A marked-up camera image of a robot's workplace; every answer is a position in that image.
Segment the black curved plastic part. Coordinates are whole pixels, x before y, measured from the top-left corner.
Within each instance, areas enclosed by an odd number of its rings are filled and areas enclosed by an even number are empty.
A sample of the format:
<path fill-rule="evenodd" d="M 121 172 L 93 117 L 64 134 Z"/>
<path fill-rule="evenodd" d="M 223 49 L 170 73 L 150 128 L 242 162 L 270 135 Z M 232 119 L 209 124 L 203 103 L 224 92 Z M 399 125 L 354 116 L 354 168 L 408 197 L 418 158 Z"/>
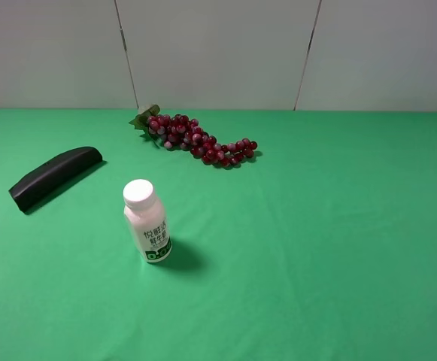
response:
<path fill-rule="evenodd" d="M 64 187 L 80 181 L 104 163 L 103 156 L 94 147 L 67 150 L 25 174 L 8 192 L 18 209 L 29 214 Z"/>

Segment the red artificial grape bunch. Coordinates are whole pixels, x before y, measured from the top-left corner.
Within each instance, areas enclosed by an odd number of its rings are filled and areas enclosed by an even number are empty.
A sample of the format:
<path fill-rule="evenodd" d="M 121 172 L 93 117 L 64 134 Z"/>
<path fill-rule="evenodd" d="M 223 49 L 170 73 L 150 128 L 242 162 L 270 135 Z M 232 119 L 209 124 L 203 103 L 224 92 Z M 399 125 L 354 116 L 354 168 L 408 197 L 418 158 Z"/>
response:
<path fill-rule="evenodd" d="M 163 114 L 158 105 L 143 108 L 129 121 L 135 130 L 166 150 L 183 150 L 205 165 L 216 168 L 234 168 L 253 159 L 258 143 L 249 138 L 221 144 L 206 132 L 196 118 L 186 114 Z"/>

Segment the white milk bottle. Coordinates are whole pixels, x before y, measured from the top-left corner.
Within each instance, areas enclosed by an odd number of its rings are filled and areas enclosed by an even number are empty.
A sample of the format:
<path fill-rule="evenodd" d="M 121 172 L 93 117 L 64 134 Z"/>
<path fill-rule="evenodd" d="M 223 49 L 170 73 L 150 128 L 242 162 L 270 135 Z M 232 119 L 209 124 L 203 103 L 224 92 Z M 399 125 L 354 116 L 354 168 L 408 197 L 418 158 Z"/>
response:
<path fill-rule="evenodd" d="M 123 214 L 138 251 L 148 263 L 163 261 L 171 252 L 172 241 L 165 208 L 153 184 L 132 180 L 123 188 Z"/>

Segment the green tablecloth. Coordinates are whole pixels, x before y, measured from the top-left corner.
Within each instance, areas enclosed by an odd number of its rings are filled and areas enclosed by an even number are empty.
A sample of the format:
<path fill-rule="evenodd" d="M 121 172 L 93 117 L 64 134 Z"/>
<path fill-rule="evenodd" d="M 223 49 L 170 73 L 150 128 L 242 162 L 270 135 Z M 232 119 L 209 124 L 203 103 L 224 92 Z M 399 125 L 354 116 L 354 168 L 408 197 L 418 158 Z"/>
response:
<path fill-rule="evenodd" d="M 230 170 L 128 110 L 0 110 L 0 360 L 437 360 L 437 114 L 190 111 L 258 154 Z M 105 163 L 25 214 L 60 153 Z M 123 188 L 150 181 L 148 263 Z"/>

